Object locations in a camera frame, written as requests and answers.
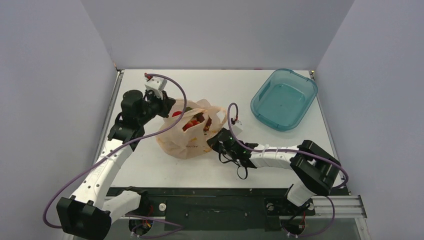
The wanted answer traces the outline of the red fake grape bunch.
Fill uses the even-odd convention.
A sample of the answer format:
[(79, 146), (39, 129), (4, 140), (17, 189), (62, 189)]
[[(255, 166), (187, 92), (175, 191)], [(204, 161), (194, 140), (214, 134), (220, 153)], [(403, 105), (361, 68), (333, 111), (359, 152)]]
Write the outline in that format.
[(191, 121), (187, 122), (187, 123), (183, 126), (182, 130), (185, 132), (187, 129), (189, 129), (189, 128), (193, 127), (193, 126), (196, 126), (196, 125), (198, 125), (198, 124), (200, 124), (200, 123), (201, 123), (200, 121), (198, 121), (198, 120), (196, 120), (196, 119), (193, 119), (193, 120), (191, 120)]

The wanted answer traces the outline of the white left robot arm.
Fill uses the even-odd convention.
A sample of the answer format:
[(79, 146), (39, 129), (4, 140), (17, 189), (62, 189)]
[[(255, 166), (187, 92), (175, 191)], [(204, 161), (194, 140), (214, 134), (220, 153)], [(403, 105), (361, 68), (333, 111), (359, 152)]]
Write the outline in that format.
[(121, 111), (93, 169), (85, 174), (83, 183), (70, 197), (61, 197), (56, 205), (65, 233), (86, 240), (103, 240), (112, 224), (126, 213), (143, 215), (149, 210), (143, 191), (134, 187), (110, 200), (106, 196), (123, 163), (144, 136), (144, 126), (156, 116), (167, 118), (175, 103), (164, 90), (129, 90), (123, 94)]

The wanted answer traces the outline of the orange translucent plastic bag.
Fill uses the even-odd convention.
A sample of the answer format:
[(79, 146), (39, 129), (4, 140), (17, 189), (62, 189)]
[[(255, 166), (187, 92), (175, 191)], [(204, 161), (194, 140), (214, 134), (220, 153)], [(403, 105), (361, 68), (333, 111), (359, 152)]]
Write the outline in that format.
[[(188, 101), (185, 112), (172, 117), (176, 111), (182, 111), (184, 100), (177, 99), (169, 117), (163, 119), (160, 130), (165, 132), (157, 135), (156, 142), (168, 155), (177, 159), (191, 159), (210, 152), (212, 149), (207, 140), (213, 138), (227, 123), (227, 110), (220, 106), (211, 105), (206, 99), (197, 102)], [(195, 115), (203, 113), (205, 120), (198, 125), (183, 131), (183, 126), (192, 120)]]

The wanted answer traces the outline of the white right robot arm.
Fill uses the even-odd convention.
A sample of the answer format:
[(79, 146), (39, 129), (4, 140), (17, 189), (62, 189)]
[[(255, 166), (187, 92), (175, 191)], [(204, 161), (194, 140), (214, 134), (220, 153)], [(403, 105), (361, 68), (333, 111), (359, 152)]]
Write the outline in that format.
[(296, 213), (311, 197), (328, 196), (341, 171), (340, 162), (311, 140), (289, 147), (268, 146), (240, 141), (223, 128), (207, 144), (220, 158), (225, 158), (223, 163), (234, 163), (244, 170), (293, 171), (299, 180), (282, 199), (282, 207), (289, 214)]

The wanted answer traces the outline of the dark purple fake fruit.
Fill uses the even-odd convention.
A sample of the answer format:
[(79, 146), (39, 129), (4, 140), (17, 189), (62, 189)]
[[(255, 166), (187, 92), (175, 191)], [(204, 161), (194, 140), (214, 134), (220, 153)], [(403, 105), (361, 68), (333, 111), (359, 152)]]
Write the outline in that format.
[(202, 123), (205, 120), (204, 114), (203, 113), (197, 113), (195, 116), (195, 120), (199, 123)]

